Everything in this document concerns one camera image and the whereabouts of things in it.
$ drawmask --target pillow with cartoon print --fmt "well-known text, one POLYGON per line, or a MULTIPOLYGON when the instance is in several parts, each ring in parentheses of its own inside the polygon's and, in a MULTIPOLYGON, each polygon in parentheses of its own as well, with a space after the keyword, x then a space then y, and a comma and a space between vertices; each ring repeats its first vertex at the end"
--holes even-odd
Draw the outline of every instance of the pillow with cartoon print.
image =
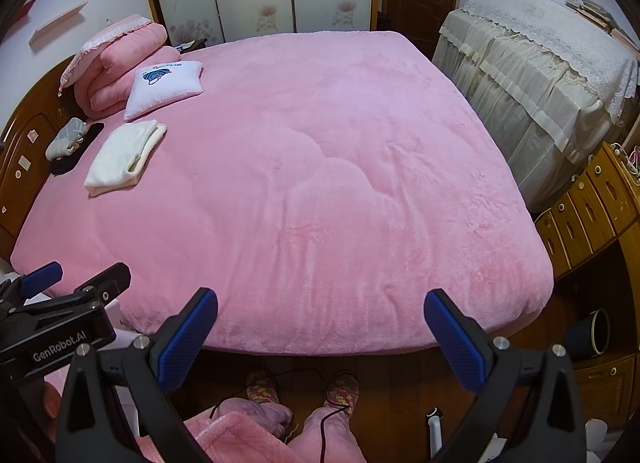
POLYGON ((191 60, 138 69, 124 110, 124 121, 130 122, 159 107, 202 93, 201 72, 202 62, 191 60))

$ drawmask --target person's foot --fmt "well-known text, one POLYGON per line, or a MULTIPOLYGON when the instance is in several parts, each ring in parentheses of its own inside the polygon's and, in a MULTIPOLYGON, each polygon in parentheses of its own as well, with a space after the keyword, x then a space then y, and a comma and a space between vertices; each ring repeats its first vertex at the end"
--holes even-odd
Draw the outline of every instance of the person's foot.
POLYGON ((360 386, 355 375, 351 373, 338 373, 335 375, 326 390, 324 406, 346 407, 344 414, 351 416, 358 402, 360 386))
POLYGON ((255 403, 280 403, 276 382, 268 369, 255 369, 246 377, 246 395, 255 403))

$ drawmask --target black cable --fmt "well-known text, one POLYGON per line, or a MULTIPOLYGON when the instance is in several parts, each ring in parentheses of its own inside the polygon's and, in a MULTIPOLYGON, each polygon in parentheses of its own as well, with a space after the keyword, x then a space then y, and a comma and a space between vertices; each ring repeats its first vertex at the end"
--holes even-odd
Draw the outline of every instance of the black cable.
MULTIPOLYGON (((320 448, 320 463, 324 463, 324 456, 325 456, 325 453, 326 453, 326 435, 324 433, 324 423, 330 417, 332 417, 334 414, 343 413, 344 411, 346 411, 349 408, 349 406, 348 405, 342 405, 341 403, 335 403, 335 402, 333 402, 333 401, 331 401, 331 400, 329 400, 327 398, 327 395, 326 395, 327 389, 326 389, 326 386, 324 384, 324 378, 322 377, 322 373, 318 369, 316 369, 315 367, 304 367, 303 369, 298 369, 297 367, 294 367, 293 369, 289 369, 288 371, 283 371, 283 372, 277 373, 275 375, 272 375, 271 373, 269 373, 266 376, 253 379, 251 382, 247 383, 247 385, 245 385, 238 392, 233 393, 232 395, 221 399, 217 404, 215 404, 213 406, 212 410, 211 410, 211 414, 209 414, 209 419, 211 419, 213 417, 213 414, 216 412, 216 409, 218 407, 220 407, 220 405, 222 404, 223 401, 225 401, 227 399, 231 399, 231 398, 237 398, 239 394, 244 393, 249 387, 254 385, 254 383, 258 382, 259 380, 266 380, 266 379, 273 380, 273 383, 276 384, 276 393, 277 393, 278 392, 278 388, 277 388, 278 382, 276 381, 276 377, 281 377, 283 375, 288 375, 288 374, 291 374, 291 373, 300 373, 302 371, 313 371, 313 372, 315 372, 315 374, 318 375, 318 377, 320 378, 320 380, 322 382, 322 386, 324 387, 324 400, 329 405, 333 405, 334 407, 338 407, 338 409, 336 409, 335 411, 331 411, 329 414, 324 416, 322 418, 322 420, 320 420, 320 438, 322 440, 322 445, 321 445, 321 448, 320 448)), ((336 374, 336 376, 338 376, 338 375, 352 375, 354 378, 356 378, 356 375, 354 375, 353 373, 350 373, 349 371, 341 371, 341 372, 336 374)))

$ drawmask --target black cloth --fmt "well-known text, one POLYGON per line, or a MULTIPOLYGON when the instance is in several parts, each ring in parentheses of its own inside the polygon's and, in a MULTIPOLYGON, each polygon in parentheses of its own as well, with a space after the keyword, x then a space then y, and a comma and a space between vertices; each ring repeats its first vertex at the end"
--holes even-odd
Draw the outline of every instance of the black cloth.
POLYGON ((92 141, 97 138, 98 134, 104 129, 103 123, 94 123, 87 130, 86 134, 82 137, 82 143, 72 154, 69 156, 63 156, 62 158, 55 159, 51 162, 51 173, 54 176, 64 174, 72 170, 80 161, 82 154, 87 150, 92 141))

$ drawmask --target white curtain cloth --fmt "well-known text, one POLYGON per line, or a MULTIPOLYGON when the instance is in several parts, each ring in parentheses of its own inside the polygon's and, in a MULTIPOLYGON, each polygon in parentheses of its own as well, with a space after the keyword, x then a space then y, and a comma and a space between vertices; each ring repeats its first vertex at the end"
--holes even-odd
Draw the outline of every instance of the white curtain cloth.
POLYGON ((595 88, 548 48, 462 10, 440 33, 433 63, 478 114, 530 211, 547 208, 603 139, 618 138, 595 88))

